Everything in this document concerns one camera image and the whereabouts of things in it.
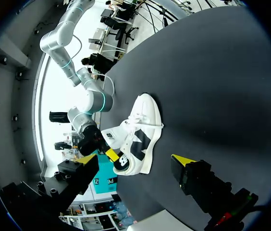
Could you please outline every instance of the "floor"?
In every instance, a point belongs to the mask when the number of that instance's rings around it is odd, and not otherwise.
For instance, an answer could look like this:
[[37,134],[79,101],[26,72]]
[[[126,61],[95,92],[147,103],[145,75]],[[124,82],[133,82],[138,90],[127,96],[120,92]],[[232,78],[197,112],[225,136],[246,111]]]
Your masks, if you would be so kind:
[[[183,0],[175,0],[175,1],[177,3],[183,2]],[[221,0],[211,0],[210,2],[212,2],[213,6],[217,6],[217,7],[227,6],[224,3],[224,1],[221,1]],[[191,7],[192,8],[191,12],[193,12],[193,13],[210,8],[207,5],[207,3],[205,2],[205,0],[198,0],[198,1],[197,0],[190,0],[190,3],[191,4],[185,3],[185,5]],[[235,6],[236,4],[235,4],[235,2],[232,2],[232,3],[229,3],[229,5]],[[150,12],[152,14],[152,19],[150,17],[148,9],[150,10]],[[133,24],[132,24],[132,27],[139,28],[138,30],[134,30],[132,32],[132,37],[135,40],[132,41],[131,39],[129,39],[128,45],[122,44],[122,47],[124,49],[127,49],[127,53],[130,52],[136,46],[138,46],[140,43],[142,43],[144,40],[148,39],[149,37],[151,37],[152,35],[155,34],[154,27],[152,25],[152,20],[154,22],[156,33],[163,29],[163,23],[162,23],[163,16],[160,15],[160,13],[158,11],[151,8],[150,6],[142,4],[142,6],[138,10],[138,12],[139,12],[139,15],[136,15],[134,17]],[[168,21],[169,25],[173,23],[169,19],[167,19],[167,21]]]

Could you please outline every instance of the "black table surface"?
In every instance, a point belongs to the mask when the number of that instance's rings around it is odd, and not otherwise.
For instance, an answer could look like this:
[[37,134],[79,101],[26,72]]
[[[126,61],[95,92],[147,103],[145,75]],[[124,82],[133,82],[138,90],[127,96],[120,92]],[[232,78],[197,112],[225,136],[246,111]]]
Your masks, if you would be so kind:
[[[177,21],[108,75],[115,104],[102,113],[101,129],[126,119],[143,92],[155,98],[164,123],[150,174],[118,178],[117,192],[136,219],[165,208],[192,229],[207,225],[210,216],[172,176],[171,154],[207,161],[233,193],[257,194],[258,205],[270,200],[271,40],[248,9],[213,8]],[[112,92],[107,79],[105,89]],[[257,215],[247,215],[246,226]]]

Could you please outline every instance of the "white sneaker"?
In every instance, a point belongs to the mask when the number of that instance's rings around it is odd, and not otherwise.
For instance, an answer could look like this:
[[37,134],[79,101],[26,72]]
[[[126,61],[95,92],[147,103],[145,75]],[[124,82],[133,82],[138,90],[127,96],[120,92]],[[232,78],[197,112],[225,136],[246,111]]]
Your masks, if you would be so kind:
[[131,176],[138,173],[148,174],[153,161],[153,148],[161,136],[163,124],[158,106],[149,94],[137,97],[127,120],[121,125],[128,135],[121,146],[120,163],[129,160],[129,168],[119,171],[113,168],[117,175]]

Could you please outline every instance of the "shelf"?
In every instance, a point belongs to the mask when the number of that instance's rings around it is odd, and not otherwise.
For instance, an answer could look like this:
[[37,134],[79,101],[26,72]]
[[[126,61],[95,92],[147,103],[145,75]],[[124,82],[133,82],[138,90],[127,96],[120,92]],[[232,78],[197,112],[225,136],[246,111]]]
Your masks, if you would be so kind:
[[86,214],[82,216],[64,216],[66,218],[92,218],[92,217],[99,217],[103,215],[110,215],[116,213],[115,211],[109,211],[109,212],[104,212],[104,213],[94,213],[94,214]]
[[114,228],[115,228],[116,230],[120,230],[120,229],[118,228],[118,226],[116,225],[115,221],[113,220],[112,216],[111,216],[110,214],[109,214],[108,216],[109,216],[109,218],[110,218],[110,220],[111,220],[111,223],[112,223],[112,225],[114,226]]

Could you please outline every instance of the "cable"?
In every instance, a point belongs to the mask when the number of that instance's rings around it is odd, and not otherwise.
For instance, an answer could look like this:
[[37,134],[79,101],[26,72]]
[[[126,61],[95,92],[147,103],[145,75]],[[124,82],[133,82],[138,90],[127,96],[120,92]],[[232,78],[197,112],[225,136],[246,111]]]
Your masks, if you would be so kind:
[[[197,2],[198,2],[198,0],[197,0]],[[198,5],[199,5],[199,7],[201,8],[201,11],[202,11],[203,9],[202,9],[202,7],[201,7],[201,4],[199,4],[199,2],[198,2]]]
[[112,88],[113,88],[113,92],[112,92],[112,95],[111,95],[111,96],[113,96],[113,95],[115,94],[114,83],[113,83],[113,80],[112,80],[109,76],[104,75],[104,74],[95,74],[95,73],[90,73],[90,75],[104,76],[104,77],[108,78],[108,79],[111,81],[111,83],[112,83]]
[[179,1],[181,4],[183,4],[186,8],[188,8],[189,10],[192,10],[190,6],[186,6],[184,3],[182,3],[180,0],[177,0]]
[[153,13],[151,13],[153,16],[155,16],[160,22],[162,22],[155,14],[153,14]]
[[149,14],[150,14],[150,18],[151,18],[151,22],[153,23],[153,27],[154,27],[154,32],[156,33],[156,29],[155,29],[155,25],[154,25],[154,20],[153,20],[153,16],[151,15],[150,9],[149,9],[149,7],[148,7],[148,5],[147,5],[147,3],[146,3],[146,2],[145,2],[145,4],[146,4],[146,6],[147,6],[147,9],[148,9],[148,11],[149,11]]
[[78,50],[78,52],[72,57],[72,59],[81,51],[82,49],[82,42],[80,41],[80,39],[76,36],[76,35],[73,35],[79,42],[80,42],[80,49]]
[[211,3],[212,6],[217,7],[216,4],[214,4],[214,2],[212,2],[210,0],[209,0],[209,2]]
[[48,25],[51,25],[51,24],[53,24],[53,23],[44,23],[44,22],[40,22],[40,23],[38,23],[38,25],[36,26],[36,28],[40,25],[40,24],[42,24],[42,25],[44,25],[44,26],[48,26]]
[[137,12],[138,15],[140,15],[142,18],[144,18],[146,21],[148,21],[149,24],[153,25],[149,20],[147,20],[143,15],[141,15],[139,12]]
[[208,4],[208,6],[209,6],[210,8],[213,8],[212,5],[209,3],[208,0],[205,0],[205,2]]

